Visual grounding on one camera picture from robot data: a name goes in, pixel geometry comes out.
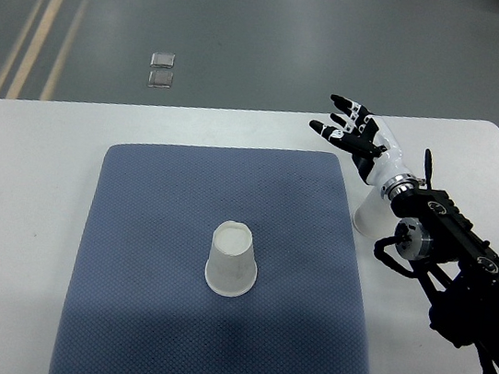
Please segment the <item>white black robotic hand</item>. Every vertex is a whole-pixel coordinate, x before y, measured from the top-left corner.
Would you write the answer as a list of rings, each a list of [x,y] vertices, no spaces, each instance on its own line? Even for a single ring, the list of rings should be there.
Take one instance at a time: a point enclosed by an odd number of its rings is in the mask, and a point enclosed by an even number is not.
[[[406,167],[400,145],[382,118],[365,106],[339,95],[332,95],[340,111],[331,114],[331,123],[317,120],[310,128],[331,145],[351,155],[361,180],[376,188],[384,201],[417,187],[417,178]]]

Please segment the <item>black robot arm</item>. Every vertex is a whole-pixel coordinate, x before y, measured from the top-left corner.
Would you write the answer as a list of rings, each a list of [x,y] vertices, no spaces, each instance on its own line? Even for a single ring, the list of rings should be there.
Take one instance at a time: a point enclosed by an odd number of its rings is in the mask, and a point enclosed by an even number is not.
[[[499,374],[499,255],[449,195],[432,188],[432,155],[424,161],[424,182],[389,189],[399,223],[375,243],[374,256],[419,281],[432,330],[456,348],[473,345],[482,374]]]

